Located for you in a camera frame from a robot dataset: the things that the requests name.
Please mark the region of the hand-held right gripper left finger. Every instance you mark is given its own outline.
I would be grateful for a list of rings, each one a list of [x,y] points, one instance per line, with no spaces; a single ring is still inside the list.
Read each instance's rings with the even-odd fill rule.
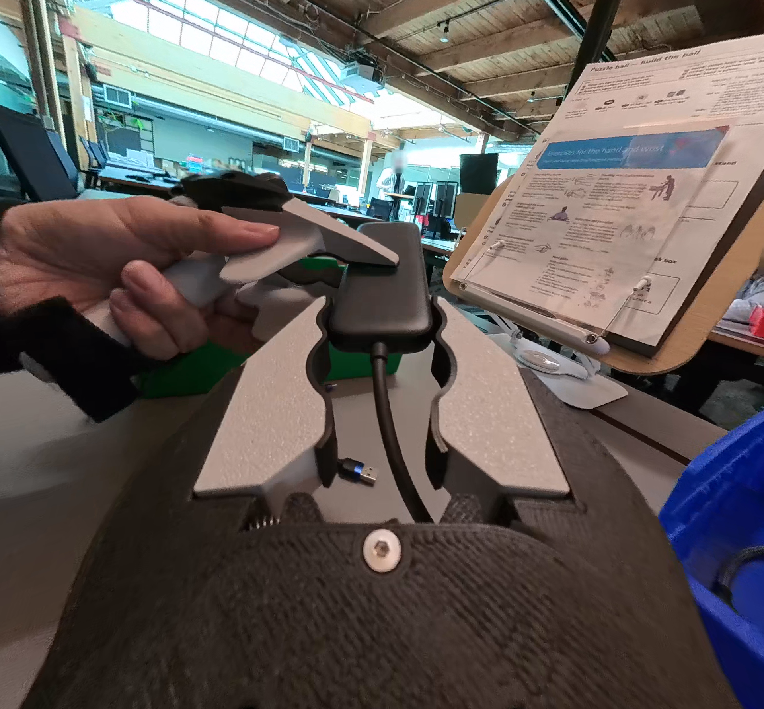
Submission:
[[[197,477],[196,497],[287,498],[330,487],[338,441],[330,393],[328,297],[244,365]]]

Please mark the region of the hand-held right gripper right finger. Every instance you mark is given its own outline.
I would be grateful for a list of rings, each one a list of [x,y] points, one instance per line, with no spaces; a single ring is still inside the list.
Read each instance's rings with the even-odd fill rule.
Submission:
[[[451,496],[569,497],[516,361],[443,298],[432,306],[438,392],[425,444],[430,484]]]

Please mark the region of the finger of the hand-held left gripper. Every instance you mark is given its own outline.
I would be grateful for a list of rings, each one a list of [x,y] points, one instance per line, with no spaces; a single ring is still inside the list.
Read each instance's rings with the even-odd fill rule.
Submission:
[[[277,226],[281,230],[279,244],[286,240],[288,231],[296,231],[298,236],[314,233],[320,238],[318,252],[346,263],[388,267],[399,264],[399,256],[388,247],[300,199],[264,200],[253,207],[224,206],[222,210],[240,220]]]
[[[270,247],[231,256],[221,269],[222,282],[243,286],[282,270],[284,267],[324,250],[316,225],[279,225],[279,236]]]

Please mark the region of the black usb hub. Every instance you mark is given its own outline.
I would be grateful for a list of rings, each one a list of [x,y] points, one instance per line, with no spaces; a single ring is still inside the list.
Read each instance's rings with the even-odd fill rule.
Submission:
[[[432,523],[404,459],[387,387],[389,357],[419,353],[433,340],[421,238],[414,224],[403,222],[371,223],[358,231],[396,253],[398,263],[348,264],[331,306],[329,341],[341,352],[368,356],[377,424],[397,490],[414,522]]]

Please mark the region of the green plastic bin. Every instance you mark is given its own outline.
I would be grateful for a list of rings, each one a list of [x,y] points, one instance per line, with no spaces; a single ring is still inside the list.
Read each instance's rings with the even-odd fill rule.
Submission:
[[[265,343],[304,312],[320,297],[338,293],[346,265],[332,257],[305,257],[277,273],[241,288],[236,299],[257,310],[253,339]],[[370,360],[365,354],[351,354],[329,347],[330,371],[325,389],[339,380],[369,378]],[[140,376],[138,388],[147,399],[186,397],[209,392],[224,376],[247,358],[211,341],[202,348],[158,370]]]

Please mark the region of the person's left hand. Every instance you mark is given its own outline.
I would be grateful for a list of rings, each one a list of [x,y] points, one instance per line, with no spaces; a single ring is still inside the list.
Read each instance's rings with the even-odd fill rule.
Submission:
[[[232,256],[271,246],[278,228],[155,197],[34,203],[1,230],[2,317],[53,297],[83,313],[106,301],[120,331],[152,360],[212,341],[249,356],[254,308],[232,295],[197,308],[162,274],[194,252]]]

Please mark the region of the white stand base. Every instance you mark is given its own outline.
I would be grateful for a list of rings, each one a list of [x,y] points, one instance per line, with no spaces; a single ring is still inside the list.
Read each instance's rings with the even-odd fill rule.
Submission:
[[[487,318],[469,314],[489,339],[511,356],[520,369],[530,370],[560,401],[591,411],[627,397],[628,390],[600,372],[594,359],[568,358],[528,339],[521,328],[494,314]]]

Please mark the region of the black square panel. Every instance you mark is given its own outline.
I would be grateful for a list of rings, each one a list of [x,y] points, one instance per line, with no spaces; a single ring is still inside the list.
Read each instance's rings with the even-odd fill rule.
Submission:
[[[497,186],[500,173],[498,154],[461,154],[459,162],[461,192],[491,195]]]

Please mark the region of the ceiling mounted unit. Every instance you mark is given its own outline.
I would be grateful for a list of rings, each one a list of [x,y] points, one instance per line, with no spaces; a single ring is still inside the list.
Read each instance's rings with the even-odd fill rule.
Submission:
[[[341,86],[363,96],[375,95],[385,87],[384,74],[369,57],[354,58],[343,64],[338,79]]]

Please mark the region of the blue header instruction sheet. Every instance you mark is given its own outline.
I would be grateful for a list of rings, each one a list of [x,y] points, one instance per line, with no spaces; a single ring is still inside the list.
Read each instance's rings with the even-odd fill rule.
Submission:
[[[626,303],[735,119],[569,129],[546,139],[454,272],[463,300],[605,355]]]

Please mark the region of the black monitor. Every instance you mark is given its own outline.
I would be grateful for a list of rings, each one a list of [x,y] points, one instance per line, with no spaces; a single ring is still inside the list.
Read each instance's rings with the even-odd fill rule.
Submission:
[[[33,115],[1,107],[1,145],[22,192],[32,202],[76,199],[80,172],[59,134]]]

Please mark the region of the blue plastic bin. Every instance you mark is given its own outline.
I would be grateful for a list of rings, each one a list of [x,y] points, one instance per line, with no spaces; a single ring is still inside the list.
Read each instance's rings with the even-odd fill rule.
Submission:
[[[762,413],[685,468],[659,520],[740,704],[762,708]]]

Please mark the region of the wooden document board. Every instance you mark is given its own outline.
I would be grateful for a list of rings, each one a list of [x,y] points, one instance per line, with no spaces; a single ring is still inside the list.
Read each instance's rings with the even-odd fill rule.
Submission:
[[[482,210],[478,213],[473,224],[466,231],[463,239],[456,247],[455,252],[451,255],[449,263],[444,269],[443,283],[449,292],[458,296],[461,300],[463,300],[463,298],[460,297],[457,284],[455,284],[453,278],[455,270],[459,268],[465,253],[468,252],[469,248],[478,238],[479,233],[491,219],[492,215],[499,212],[501,201],[508,197],[508,194],[512,189],[516,188],[523,169],[535,158],[536,157],[531,156],[529,153],[516,174],[494,191]],[[666,335],[666,340],[663,343],[663,346],[652,358],[646,358],[640,354],[627,351],[612,342],[612,339],[616,337],[614,328],[616,327],[619,318],[615,322],[611,331],[605,336],[606,342],[610,346],[610,350],[604,355],[593,355],[588,349],[578,350],[568,346],[566,343],[559,343],[579,354],[602,360],[611,368],[615,368],[624,373],[642,375],[661,374],[682,366],[698,352],[714,326],[722,318],[723,313],[725,313],[729,303],[734,298],[739,285],[748,277],[750,270],[755,266],[759,258],[759,248],[761,247],[761,244],[756,243],[754,237],[759,232],[762,232],[762,205],[759,207],[756,215],[750,219],[749,224],[737,238],[735,243],[727,251],[727,254],[723,257],[722,261],[715,267],[712,267],[711,275],[703,284],[695,297],[694,302],[684,312],[682,318],[675,324],[673,330]],[[647,297],[652,283],[652,277],[649,274],[648,277],[651,282],[632,296],[626,303],[624,310],[633,301],[641,301],[643,298]],[[518,326],[531,330],[523,325]],[[538,332],[535,333],[554,341],[547,335]]]

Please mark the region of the black steel column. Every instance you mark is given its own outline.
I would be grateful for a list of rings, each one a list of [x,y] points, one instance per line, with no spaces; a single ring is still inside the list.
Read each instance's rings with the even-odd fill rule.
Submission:
[[[616,61],[607,44],[613,30],[614,19],[621,0],[595,0],[582,37],[578,55],[571,70],[568,83],[570,92],[578,82],[585,67],[601,61]]]

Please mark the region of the large white instruction sheet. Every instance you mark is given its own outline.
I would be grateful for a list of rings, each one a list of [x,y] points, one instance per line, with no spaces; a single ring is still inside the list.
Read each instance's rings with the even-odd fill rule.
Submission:
[[[651,289],[621,313],[612,342],[646,358],[762,205],[763,36],[587,67],[531,150],[565,131],[729,118],[731,129],[655,260]]]

